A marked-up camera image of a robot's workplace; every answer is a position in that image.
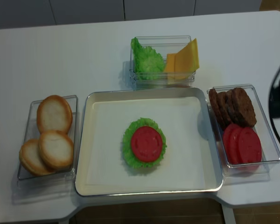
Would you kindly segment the leftmost brown meat patty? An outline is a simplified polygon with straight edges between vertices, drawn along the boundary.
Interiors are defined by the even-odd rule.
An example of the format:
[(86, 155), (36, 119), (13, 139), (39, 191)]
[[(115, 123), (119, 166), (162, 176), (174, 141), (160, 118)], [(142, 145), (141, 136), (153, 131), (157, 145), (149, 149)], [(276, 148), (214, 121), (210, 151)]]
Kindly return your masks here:
[(223, 120), (223, 117), (222, 117), (220, 109), (219, 109), (219, 105), (218, 105), (218, 101), (217, 101), (218, 94), (215, 89), (210, 89), (208, 95), (209, 95), (210, 105), (216, 116), (217, 122), (220, 125), (221, 129), (224, 131), (226, 128), (226, 125), (225, 125), (225, 122)]

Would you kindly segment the top bun half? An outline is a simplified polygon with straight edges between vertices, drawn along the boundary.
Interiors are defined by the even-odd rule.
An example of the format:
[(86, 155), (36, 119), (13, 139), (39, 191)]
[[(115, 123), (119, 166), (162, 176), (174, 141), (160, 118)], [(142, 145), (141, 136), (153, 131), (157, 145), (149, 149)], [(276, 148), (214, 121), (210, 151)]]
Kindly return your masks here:
[(40, 133), (57, 130), (68, 134), (73, 121), (69, 103), (58, 95), (45, 98), (37, 109), (37, 127)]

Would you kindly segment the clear plastic bun container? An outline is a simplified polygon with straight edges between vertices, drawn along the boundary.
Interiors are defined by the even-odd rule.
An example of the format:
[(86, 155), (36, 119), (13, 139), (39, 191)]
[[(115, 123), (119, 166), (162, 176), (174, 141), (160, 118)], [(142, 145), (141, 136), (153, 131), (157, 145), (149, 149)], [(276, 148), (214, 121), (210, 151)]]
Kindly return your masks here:
[[(70, 139), (75, 142), (76, 140), (76, 121), (77, 121), (77, 109), (78, 109), (78, 98), (76, 95), (71, 95), (71, 96), (66, 96), (64, 97), (64, 99), (69, 103), (70, 108), (72, 110), (72, 115), (73, 115), (73, 121), (72, 121), (72, 125), (71, 128), (68, 132), (68, 136), (70, 137)], [(26, 122), (26, 128), (25, 128), (25, 135), (24, 135), (24, 139), (23, 139), (23, 143), (25, 143), (26, 141), (30, 140), (30, 139), (36, 139), (39, 138), (40, 133), (38, 131), (37, 128), (37, 124), (36, 124), (36, 118), (37, 118), (37, 109), (39, 104), (41, 103), (41, 100), (36, 100), (33, 101), (30, 104), (30, 108), (29, 108), (29, 114), (28, 114), (28, 120)], [(74, 149), (74, 156), (73, 156), (73, 163), (72, 165), (65, 169), (65, 170), (61, 170), (58, 171), (54, 174), (50, 174), (47, 176), (34, 176), (32, 174), (30, 174), (21, 164), (18, 166), (18, 171), (17, 171), (17, 179), (20, 182), (23, 181), (30, 181), (33, 179), (69, 179), (72, 180), (75, 177), (75, 168), (76, 168), (76, 150)]]

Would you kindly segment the brown meat patty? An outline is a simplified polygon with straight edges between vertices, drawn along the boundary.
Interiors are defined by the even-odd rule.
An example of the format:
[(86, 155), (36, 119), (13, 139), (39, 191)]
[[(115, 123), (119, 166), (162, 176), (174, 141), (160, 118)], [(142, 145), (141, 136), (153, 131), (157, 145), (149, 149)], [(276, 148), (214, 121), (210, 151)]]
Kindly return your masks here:
[(208, 95), (209, 95), (210, 105), (216, 116), (217, 122), (220, 125), (221, 129), (224, 131), (226, 128), (226, 125), (225, 125), (225, 122), (223, 120), (223, 117), (222, 117), (220, 109), (219, 109), (219, 105), (218, 105), (218, 101), (217, 101), (218, 94), (215, 89), (210, 89)]
[(219, 92), (217, 94), (217, 103), (219, 106), (219, 110), (220, 110), (222, 119), (225, 123), (225, 126), (227, 127), (230, 123), (232, 123), (232, 120), (226, 109), (226, 92), (225, 91)]
[(232, 122), (235, 124), (239, 124), (239, 121), (238, 121), (238, 118), (236, 116), (235, 109), (233, 106), (231, 95), (232, 95), (232, 90), (228, 90), (226, 92), (226, 98), (225, 98), (226, 110), (227, 110)]
[(243, 88), (234, 88), (231, 99), (235, 114), (242, 127), (254, 127), (257, 123), (252, 102)]

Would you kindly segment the green lettuce leaf in container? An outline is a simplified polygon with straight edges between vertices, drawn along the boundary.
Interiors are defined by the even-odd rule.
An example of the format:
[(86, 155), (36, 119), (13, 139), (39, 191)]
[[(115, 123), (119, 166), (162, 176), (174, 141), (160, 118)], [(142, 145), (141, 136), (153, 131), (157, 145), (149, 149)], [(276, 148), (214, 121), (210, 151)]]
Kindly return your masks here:
[(163, 72), (164, 60), (151, 46), (143, 47), (135, 37), (131, 40), (131, 48), (135, 63), (135, 72)]

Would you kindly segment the white paper tray liner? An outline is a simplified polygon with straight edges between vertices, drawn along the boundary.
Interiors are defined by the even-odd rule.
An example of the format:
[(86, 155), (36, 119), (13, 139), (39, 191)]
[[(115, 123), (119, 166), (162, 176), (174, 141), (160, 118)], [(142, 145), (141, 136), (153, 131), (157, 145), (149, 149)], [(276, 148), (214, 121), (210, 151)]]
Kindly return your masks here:
[[(160, 189), (205, 187), (200, 148), (207, 145), (197, 128), (200, 102), (166, 98), (96, 103), (93, 152), (88, 183)], [(163, 160), (151, 169), (136, 170), (122, 158), (122, 138), (131, 122), (154, 120), (166, 137)]]

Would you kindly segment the silver metal baking tray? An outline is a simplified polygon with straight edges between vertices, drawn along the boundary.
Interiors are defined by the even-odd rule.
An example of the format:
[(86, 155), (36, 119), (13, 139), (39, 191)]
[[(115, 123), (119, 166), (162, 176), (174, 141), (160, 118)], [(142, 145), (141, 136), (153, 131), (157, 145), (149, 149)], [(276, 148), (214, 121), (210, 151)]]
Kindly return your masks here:
[[(97, 112), (94, 109), (96, 103), (148, 100), (166, 98), (195, 98), (200, 102), (200, 112), (197, 120), (197, 128), (200, 136), (207, 141), (206, 146), (200, 148), (203, 163), (205, 187), (202, 189), (160, 189), (154, 187), (131, 187), (121, 185), (106, 185), (88, 183), (90, 172), (91, 154), (95, 136), (95, 124)], [(171, 193), (196, 193), (216, 192), (223, 185), (222, 166), (218, 154), (215, 135), (210, 122), (207, 100), (204, 92), (195, 87), (166, 88), (138, 91), (106, 91), (90, 94), (85, 102), (82, 135), (77, 162), (77, 174), (75, 188), (81, 196), (130, 196), (130, 195), (156, 195)]]

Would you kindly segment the bottom bun half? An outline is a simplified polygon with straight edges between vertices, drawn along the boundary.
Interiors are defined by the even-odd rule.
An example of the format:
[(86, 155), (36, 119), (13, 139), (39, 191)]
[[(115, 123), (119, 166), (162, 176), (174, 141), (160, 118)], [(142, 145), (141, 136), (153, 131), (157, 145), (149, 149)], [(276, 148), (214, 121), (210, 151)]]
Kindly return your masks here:
[(39, 154), (38, 139), (30, 139), (25, 142), (19, 151), (21, 165), (32, 175), (43, 176), (55, 173), (48, 167)]

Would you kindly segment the clear lettuce and cheese container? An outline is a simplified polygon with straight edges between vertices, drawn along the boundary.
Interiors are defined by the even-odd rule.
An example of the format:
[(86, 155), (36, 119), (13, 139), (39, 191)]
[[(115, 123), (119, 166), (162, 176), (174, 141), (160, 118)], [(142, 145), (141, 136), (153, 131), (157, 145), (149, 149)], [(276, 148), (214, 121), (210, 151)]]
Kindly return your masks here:
[[(166, 65), (167, 54), (178, 53), (193, 39), (189, 35), (178, 36), (137, 36), (143, 46), (151, 46), (160, 53)], [(135, 72), (133, 50), (130, 53), (130, 77), (136, 89), (152, 89), (165, 87), (188, 87), (195, 80), (194, 72)]]

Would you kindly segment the front brown meat patty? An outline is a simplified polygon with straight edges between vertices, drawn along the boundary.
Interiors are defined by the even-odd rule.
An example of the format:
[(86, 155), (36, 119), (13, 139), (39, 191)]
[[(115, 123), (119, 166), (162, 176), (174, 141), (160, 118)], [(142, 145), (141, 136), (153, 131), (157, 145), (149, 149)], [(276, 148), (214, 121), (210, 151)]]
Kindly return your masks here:
[(257, 123), (252, 102), (243, 88), (234, 88), (231, 99), (235, 114), (242, 127), (254, 127)]

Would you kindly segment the red tomato slice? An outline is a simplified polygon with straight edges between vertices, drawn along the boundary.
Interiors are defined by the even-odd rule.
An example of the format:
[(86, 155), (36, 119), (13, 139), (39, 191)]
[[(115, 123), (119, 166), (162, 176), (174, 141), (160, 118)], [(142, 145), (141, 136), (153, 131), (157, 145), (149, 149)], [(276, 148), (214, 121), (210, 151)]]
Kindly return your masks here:
[(227, 157), (228, 160), (230, 160), (229, 159), (229, 148), (228, 148), (230, 134), (236, 128), (240, 128), (240, 126), (238, 126), (237, 124), (231, 123), (226, 127), (226, 129), (224, 130), (224, 133), (223, 133), (223, 144), (224, 144), (226, 157)]
[(261, 142), (252, 128), (245, 127), (240, 132), (238, 137), (238, 155), (241, 163), (261, 162)]
[(131, 150), (142, 162), (154, 162), (160, 156), (164, 146), (161, 134), (150, 126), (138, 128), (132, 135)]
[(229, 136), (228, 142), (228, 156), (230, 164), (239, 164), (239, 155), (238, 155), (238, 138), (243, 128), (238, 127), (232, 130)]

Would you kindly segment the middle bun half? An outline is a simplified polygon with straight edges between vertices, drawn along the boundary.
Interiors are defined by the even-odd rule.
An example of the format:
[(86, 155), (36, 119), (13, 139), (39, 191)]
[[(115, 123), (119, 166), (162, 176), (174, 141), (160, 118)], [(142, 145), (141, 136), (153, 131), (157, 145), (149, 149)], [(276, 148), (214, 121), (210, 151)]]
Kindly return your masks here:
[(61, 131), (45, 131), (39, 138), (39, 153), (50, 168), (67, 169), (73, 163), (74, 144), (69, 136)]

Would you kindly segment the green lettuce leaf on tray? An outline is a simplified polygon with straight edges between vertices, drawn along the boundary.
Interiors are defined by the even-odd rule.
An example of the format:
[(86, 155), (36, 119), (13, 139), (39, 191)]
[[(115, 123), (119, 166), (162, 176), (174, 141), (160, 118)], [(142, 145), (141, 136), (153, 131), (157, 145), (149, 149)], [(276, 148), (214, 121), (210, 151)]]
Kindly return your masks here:
[[(133, 133), (142, 126), (150, 126), (154, 128), (156, 131), (158, 131), (161, 134), (161, 137), (163, 139), (164, 146), (161, 152), (161, 156), (154, 162), (142, 162), (138, 160), (131, 150), (131, 145), (130, 145), (131, 137)], [(152, 119), (139, 118), (138, 120), (133, 121), (124, 132), (123, 139), (122, 139), (123, 158), (125, 159), (126, 163), (134, 169), (151, 168), (153, 166), (158, 165), (161, 162), (161, 160), (164, 158), (166, 148), (167, 148), (166, 137), (163, 134), (163, 131), (159, 128), (158, 124)]]

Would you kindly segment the bun half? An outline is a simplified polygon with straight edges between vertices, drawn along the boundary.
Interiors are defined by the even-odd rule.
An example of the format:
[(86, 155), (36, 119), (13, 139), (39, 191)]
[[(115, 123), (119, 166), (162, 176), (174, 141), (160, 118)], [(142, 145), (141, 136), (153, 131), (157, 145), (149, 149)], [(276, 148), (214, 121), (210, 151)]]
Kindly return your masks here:
[(37, 109), (37, 127), (40, 133), (57, 130), (68, 134), (73, 121), (69, 103), (58, 95), (45, 98)]
[(45, 131), (39, 138), (39, 153), (50, 168), (67, 169), (73, 163), (74, 144), (69, 136), (61, 131)]
[(32, 175), (43, 176), (55, 173), (48, 167), (39, 154), (38, 139), (30, 139), (25, 142), (19, 151), (21, 165)]

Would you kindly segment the clear patty and tomato container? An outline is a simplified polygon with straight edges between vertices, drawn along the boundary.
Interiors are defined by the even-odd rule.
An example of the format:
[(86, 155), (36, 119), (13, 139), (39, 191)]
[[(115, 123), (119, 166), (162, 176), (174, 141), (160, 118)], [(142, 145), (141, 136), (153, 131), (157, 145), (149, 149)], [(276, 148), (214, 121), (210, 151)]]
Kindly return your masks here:
[(261, 147), (262, 147), (262, 158), (261, 162), (255, 163), (239, 163), (230, 164), (226, 157), (224, 144), (223, 144), (223, 133), (220, 125), (217, 122), (216, 116), (211, 108), (209, 95), (207, 96), (207, 103), (209, 107), (209, 114), (212, 117), (213, 131), (215, 133), (217, 146), (219, 149), (220, 158), (224, 167), (224, 172), (227, 175), (252, 175), (267, 173), (270, 168), (278, 163), (280, 163), (280, 151), (277, 147), (276, 141), (274, 140), (273, 133), (269, 127), (268, 121), (264, 114), (263, 108), (261, 106), (259, 97), (255, 91), (255, 88), (251, 84), (243, 85), (231, 85), (231, 86), (220, 86), (213, 87), (217, 93), (227, 92), (228, 90), (233, 90), (234, 88), (243, 88), (247, 95), (249, 96), (252, 105), (254, 107), (257, 123), (252, 129), (258, 135)]

